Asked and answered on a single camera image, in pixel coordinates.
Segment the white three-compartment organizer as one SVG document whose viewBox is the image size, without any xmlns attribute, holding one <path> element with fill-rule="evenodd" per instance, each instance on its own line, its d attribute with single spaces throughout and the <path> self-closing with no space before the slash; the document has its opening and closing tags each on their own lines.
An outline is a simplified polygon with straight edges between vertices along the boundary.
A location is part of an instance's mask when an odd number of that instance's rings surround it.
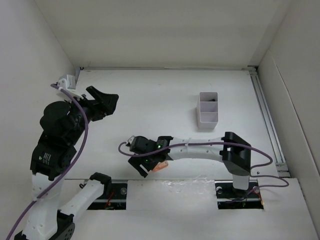
<svg viewBox="0 0 320 240">
<path fill-rule="evenodd" d="M 214 91 L 200 92 L 197 99 L 197 127 L 200 130 L 213 130 L 219 121 L 218 93 Z"/>
</svg>

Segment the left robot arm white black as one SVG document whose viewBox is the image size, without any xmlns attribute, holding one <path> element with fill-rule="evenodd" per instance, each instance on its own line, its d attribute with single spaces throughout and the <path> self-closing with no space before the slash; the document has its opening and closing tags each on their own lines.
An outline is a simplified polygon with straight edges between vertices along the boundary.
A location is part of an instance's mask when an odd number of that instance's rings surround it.
<svg viewBox="0 0 320 240">
<path fill-rule="evenodd" d="M 42 134 L 31 156 L 32 202 L 23 211 L 27 224 L 19 233 L 11 231 L 9 239 L 69 240 L 76 221 L 93 201 L 111 194 L 111 177 L 96 172 L 72 200 L 59 205 L 65 176 L 82 153 L 76 143 L 86 143 L 89 123 L 112 115 L 119 100 L 117 94 L 103 93 L 93 86 L 86 90 L 92 99 L 73 97 L 64 90 L 67 100 L 45 107 L 40 119 Z"/>
</svg>

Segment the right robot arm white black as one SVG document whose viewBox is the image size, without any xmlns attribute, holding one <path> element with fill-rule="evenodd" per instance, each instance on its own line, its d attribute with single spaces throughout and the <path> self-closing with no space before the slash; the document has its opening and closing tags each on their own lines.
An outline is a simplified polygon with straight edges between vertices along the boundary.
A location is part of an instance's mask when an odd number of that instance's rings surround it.
<svg viewBox="0 0 320 240">
<path fill-rule="evenodd" d="M 237 197 L 249 192 L 251 145 L 234 132 L 216 139 L 182 139 L 159 136 L 156 141 L 132 136 L 125 144 L 134 153 L 128 162 L 142 177 L 166 161 L 204 159 L 223 163 L 232 175 L 231 191 Z"/>
</svg>

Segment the orange pastel highlighter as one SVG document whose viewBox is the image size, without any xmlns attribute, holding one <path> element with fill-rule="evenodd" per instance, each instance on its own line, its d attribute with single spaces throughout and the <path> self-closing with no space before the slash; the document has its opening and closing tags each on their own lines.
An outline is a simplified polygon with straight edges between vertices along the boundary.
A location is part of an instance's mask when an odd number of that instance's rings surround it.
<svg viewBox="0 0 320 240">
<path fill-rule="evenodd" d="M 160 162 L 151 171 L 154 172 L 154 173 L 158 172 L 158 171 L 168 167 L 168 165 L 169 165 L 168 161 Z"/>
</svg>

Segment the right aluminium rail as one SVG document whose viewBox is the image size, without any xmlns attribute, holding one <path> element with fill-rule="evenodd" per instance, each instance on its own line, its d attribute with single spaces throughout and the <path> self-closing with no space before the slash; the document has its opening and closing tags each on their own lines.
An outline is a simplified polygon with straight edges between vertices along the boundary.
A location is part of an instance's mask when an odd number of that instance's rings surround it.
<svg viewBox="0 0 320 240">
<path fill-rule="evenodd" d="M 249 72 L 249 76 L 252 81 L 252 85 L 256 94 L 260 111 L 262 113 L 262 117 L 264 119 L 264 123 L 267 129 L 268 137 L 269 137 L 269 140 L 272 146 L 272 151 L 275 157 L 274 161 L 275 161 L 277 172 L 279 174 L 279 177 L 281 178 L 290 178 L 291 174 L 288 169 L 288 166 L 280 145 L 280 141 L 271 117 L 271 113 L 268 108 L 265 95 L 263 93 L 263 89 L 259 80 L 257 69 L 254 66 L 249 66 L 247 70 Z"/>
</svg>

